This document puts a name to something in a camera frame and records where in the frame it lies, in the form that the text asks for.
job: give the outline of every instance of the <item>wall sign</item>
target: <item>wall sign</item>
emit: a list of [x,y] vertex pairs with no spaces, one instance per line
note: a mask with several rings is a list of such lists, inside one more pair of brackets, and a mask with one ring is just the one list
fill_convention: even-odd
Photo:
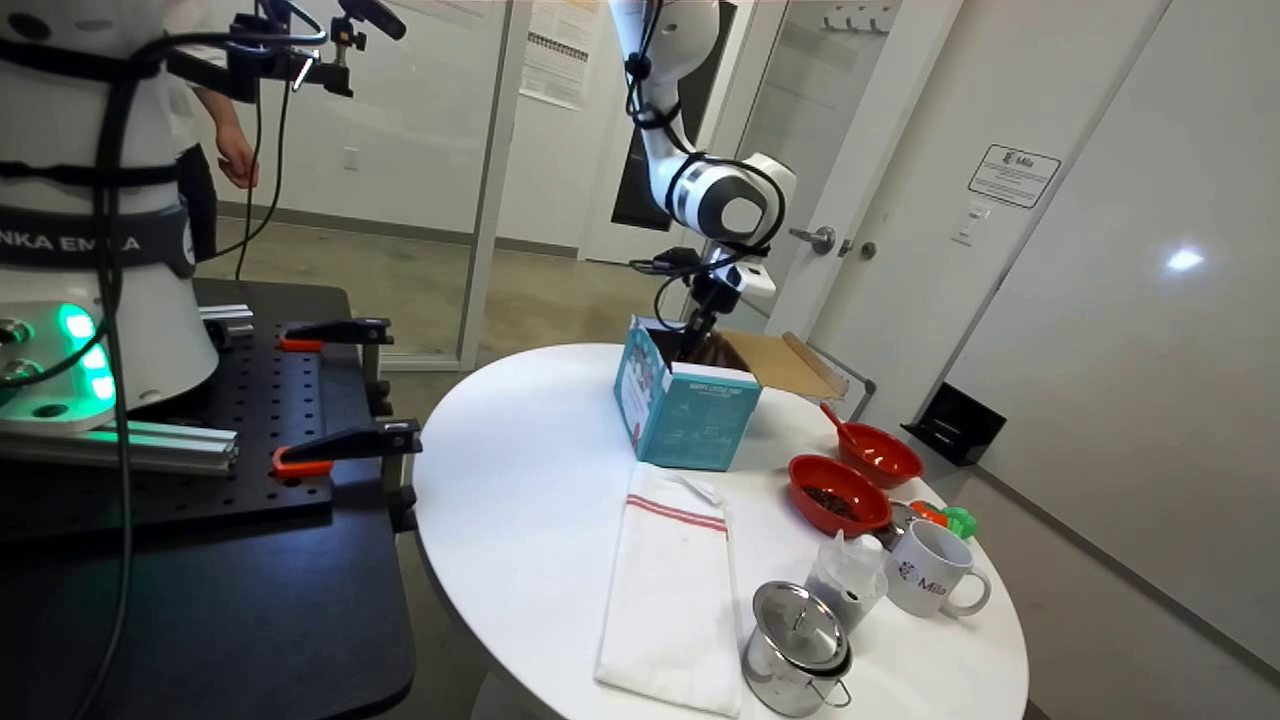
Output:
[[1065,159],[993,146],[975,165],[967,192],[1012,208],[1035,208]]

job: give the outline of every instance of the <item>floor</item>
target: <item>floor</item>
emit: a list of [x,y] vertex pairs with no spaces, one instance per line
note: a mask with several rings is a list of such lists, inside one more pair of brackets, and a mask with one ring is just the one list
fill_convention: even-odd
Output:
[[[442,232],[389,232],[369,225],[276,222],[253,243],[245,281],[337,285],[366,316],[389,316],[397,354],[451,356],[468,287],[471,243]],[[203,275],[233,275],[237,257]],[[541,343],[619,341],[647,316],[655,281],[568,252],[502,243],[486,311],[482,359]],[[397,416],[427,422],[462,377],[392,377]],[[415,681],[389,720],[547,720],[449,613],[442,585],[420,564],[415,536],[397,536],[406,603],[415,640]]]

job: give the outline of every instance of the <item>white mug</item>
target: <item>white mug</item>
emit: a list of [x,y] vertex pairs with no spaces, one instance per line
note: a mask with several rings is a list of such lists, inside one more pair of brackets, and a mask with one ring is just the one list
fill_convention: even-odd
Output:
[[[952,603],[964,575],[984,588],[972,603]],[[912,521],[887,556],[887,600],[912,618],[972,618],[993,600],[993,579],[972,567],[972,552],[956,533],[934,521]]]

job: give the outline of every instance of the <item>folded cloth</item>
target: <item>folded cloth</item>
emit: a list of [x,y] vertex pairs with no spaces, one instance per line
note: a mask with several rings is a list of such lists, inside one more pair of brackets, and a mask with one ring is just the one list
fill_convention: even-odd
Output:
[[641,476],[617,539],[597,681],[737,716],[732,629],[724,513],[662,474]]

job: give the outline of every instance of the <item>white robot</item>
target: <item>white robot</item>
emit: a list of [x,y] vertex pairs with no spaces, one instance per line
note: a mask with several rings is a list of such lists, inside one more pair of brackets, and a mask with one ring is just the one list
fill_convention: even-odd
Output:
[[772,295],[762,264],[798,198],[798,178],[772,156],[714,159],[682,120],[682,79],[698,72],[722,39],[722,0],[610,0],[629,72],[629,116],[647,156],[653,202],[685,229],[702,232],[709,262],[662,257],[655,273],[677,273],[692,287],[682,356],[732,311],[740,295]]
[[[0,0],[0,443],[5,435],[85,435],[110,423],[121,402],[123,409],[160,406],[215,374],[194,295],[185,208],[164,178],[185,153],[170,123],[164,66],[131,84],[115,159],[105,142],[111,72],[131,72],[123,59],[164,36],[164,4]],[[343,93],[347,20],[389,36],[406,36],[406,23],[375,0],[340,0],[340,7],[331,33],[294,36],[295,7],[258,0],[258,11],[237,18],[237,36],[220,46],[241,49],[241,66],[245,49],[261,53],[258,72],[314,72],[307,79]],[[687,338],[702,341],[754,281],[740,262],[765,257],[785,229],[798,178],[770,156],[709,159],[685,137],[682,79],[718,49],[718,0],[614,0],[610,7],[653,202],[714,241],[709,262],[682,268],[698,302]],[[337,66],[318,66],[318,53],[294,53],[295,46],[340,46],[340,53]],[[105,159],[123,174],[115,192],[95,192]],[[101,343],[105,316],[115,316],[123,388],[111,386]]]

